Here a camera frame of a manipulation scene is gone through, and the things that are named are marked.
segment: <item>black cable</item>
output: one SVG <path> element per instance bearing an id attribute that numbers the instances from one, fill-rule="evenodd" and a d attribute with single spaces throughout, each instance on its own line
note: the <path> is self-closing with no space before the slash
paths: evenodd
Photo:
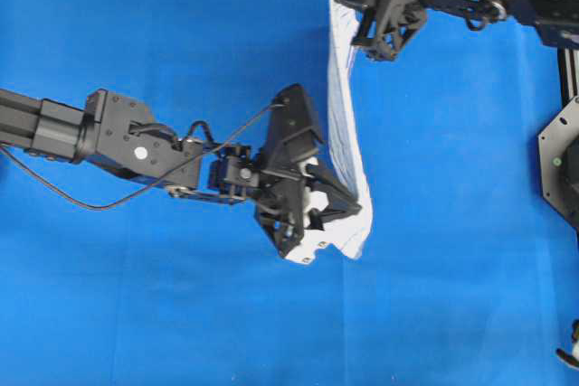
<path id="1" fill-rule="evenodd" d="M 187 136 L 185 136 L 184 140 L 190 138 L 193 136 L 193 133 L 195 132 L 195 130 L 201 127 L 201 129 L 203 130 L 204 134 L 205 134 L 205 138 L 207 139 L 207 142 L 209 142 L 210 145 L 213 145 L 215 143 L 214 141 L 214 137 L 211 134 L 211 128 L 209 128 L 209 125 L 205 122 L 205 121 L 195 121 L 190 127 L 189 127 L 189 131 L 187 132 Z"/>
<path id="2" fill-rule="evenodd" d="M 128 132 L 131 135 L 140 135 L 141 133 L 148 133 L 149 131 L 158 131 L 161 133 L 166 133 L 167 135 L 171 136 L 171 142 L 173 146 L 176 146 L 179 143 L 179 136 L 174 131 L 173 128 L 166 126 L 165 124 L 145 124 L 142 126 L 131 126 Z"/>
<path id="3" fill-rule="evenodd" d="M 30 167 L 28 167 L 27 165 L 25 165 L 23 162 L 21 162 L 20 160 L 18 160 L 14 155 L 12 155 L 12 153 L 10 151 L 8 151 L 6 149 L 6 147 L 2 144 L 0 144 L 0 153 L 4 154 L 8 159 L 10 159 L 13 163 L 15 163 L 18 167 L 20 167 L 24 172 L 26 172 L 27 174 L 29 174 L 32 178 L 34 178 L 36 181 L 38 181 L 39 183 L 43 184 L 45 187 L 49 188 L 50 190 L 52 190 L 53 192 L 55 192 L 56 194 L 60 195 L 62 198 L 64 198 L 65 200 L 67 200 L 68 202 L 73 203 L 74 205 L 77 205 L 81 208 L 84 208 L 85 210 L 89 210 L 91 212 L 105 212 L 107 210 L 111 210 L 115 207 L 118 207 L 119 205 L 128 202 L 132 199 L 137 198 L 138 196 L 140 196 L 143 193 L 148 192 L 149 190 L 151 190 L 153 187 L 158 186 L 159 184 L 163 183 L 163 181 L 170 176 L 172 173 L 178 171 L 179 169 L 181 169 L 182 167 L 189 165 L 195 161 L 197 161 L 200 158 L 205 157 L 206 155 L 210 155 L 212 153 L 216 153 L 219 150 L 223 149 L 224 147 L 228 146 L 237 136 L 239 136 L 243 131 L 245 131 L 248 127 L 250 127 L 251 125 L 255 124 L 266 112 L 268 112 L 269 110 L 272 110 L 274 108 L 281 108 L 283 107 L 283 105 L 281 104 L 270 104 L 269 106 L 263 108 L 262 110 L 260 110 L 257 114 L 255 114 L 252 118 L 250 118 L 249 121 L 247 121 L 245 124 L 243 124 L 241 127 L 237 128 L 229 137 L 227 137 L 227 139 L 225 140 L 225 142 L 223 142 L 222 144 L 220 144 L 219 146 L 216 146 L 215 148 L 212 148 L 209 151 L 206 151 L 204 153 L 198 154 L 198 155 L 194 155 L 193 157 L 185 160 L 182 164 L 176 166 L 175 168 L 167 171 L 165 174 L 161 175 L 158 179 L 156 179 L 153 183 L 143 187 L 140 190 L 137 190 L 136 192 L 125 196 L 124 198 L 121 198 L 115 202 L 112 202 L 108 205 L 101 205 L 101 206 L 97 206 L 97 205 L 90 205 L 88 203 L 82 202 L 82 201 L 78 201 L 76 199 L 74 199 L 72 196 L 70 196 L 69 194 L 67 194 L 66 192 L 62 191 L 61 189 L 59 189 L 58 187 L 56 187 L 54 184 L 51 184 L 50 182 L 48 182 L 47 180 L 45 180 L 44 178 L 42 178 L 40 175 L 38 175 L 35 171 L 33 171 Z"/>

